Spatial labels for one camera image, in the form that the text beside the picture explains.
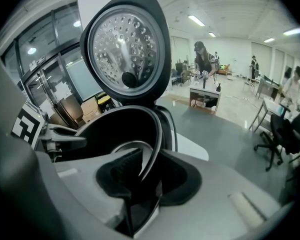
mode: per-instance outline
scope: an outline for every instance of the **window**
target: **window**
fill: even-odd
[[[45,16],[23,33],[18,39],[18,44],[25,73],[37,60],[56,48],[51,15]]]
[[[83,101],[102,90],[82,59],[79,47],[63,55],[63,58],[66,70]]]
[[[80,38],[82,26],[77,5],[67,6],[64,9],[57,10],[54,14],[54,18],[60,45],[73,38]]]
[[[17,84],[20,77],[18,73],[18,63],[17,63],[17,56],[16,56],[16,50],[15,46],[12,45],[5,53],[4,55],[4,64],[6,71],[9,75],[9,77],[12,79],[12,81]]]

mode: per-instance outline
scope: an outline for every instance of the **black cap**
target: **black cap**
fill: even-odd
[[[204,43],[201,42],[201,41],[197,41],[195,42],[194,44],[194,51],[197,52],[197,51],[200,51],[204,46]]]
[[[297,75],[300,77],[300,67],[299,67],[299,66],[296,66],[295,72],[296,72]]]

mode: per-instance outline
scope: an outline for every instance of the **cardboard box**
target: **cardboard box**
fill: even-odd
[[[95,97],[92,97],[81,104],[83,115],[88,115],[89,113],[99,109],[98,101]]]
[[[102,113],[100,111],[100,109],[96,109],[88,114],[83,114],[83,121],[85,121],[85,123],[89,123],[90,121],[92,121],[93,119],[97,118],[98,116],[100,116]]]

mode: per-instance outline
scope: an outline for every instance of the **fluorescent light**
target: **fluorescent light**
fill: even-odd
[[[195,23],[197,23],[199,26],[204,27],[205,24],[201,22],[196,16],[190,15],[188,16],[189,19],[193,20]]]
[[[286,32],[283,32],[283,34],[284,34],[285,36],[290,36],[290,35],[299,34],[299,33],[300,33],[300,27],[297,27],[297,28],[288,30],[288,31],[286,31]]]
[[[28,50],[28,54],[29,54],[29,55],[34,54],[36,51],[37,51],[36,48],[31,47],[31,48]]]
[[[274,40],[275,40],[274,38],[269,38],[269,39],[265,40],[264,42],[265,42],[265,43],[269,43],[269,42],[272,42],[272,41],[274,41]]]
[[[76,28],[80,27],[81,26],[80,20],[77,20],[75,23],[73,23],[73,26],[75,26]]]

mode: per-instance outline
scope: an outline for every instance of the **black chair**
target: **black chair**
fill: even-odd
[[[283,163],[281,153],[278,151],[278,145],[281,145],[285,148],[285,153],[296,154],[300,152],[300,114],[290,122],[287,119],[284,119],[286,111],[290,111],[287,107],[281,105],[284,108],[282,116],[276,114],[271,115],[270,125],[273,138],[271,138],[266,132],[263,132],[261,135],[265,135],[269,144],[258,144],[254,147],[256,151],[259,147],[268,148],[271,150],[270,165],[265,170],[268,172],[273,164],[275,154],[277,154],[279,161],[277,165]]]

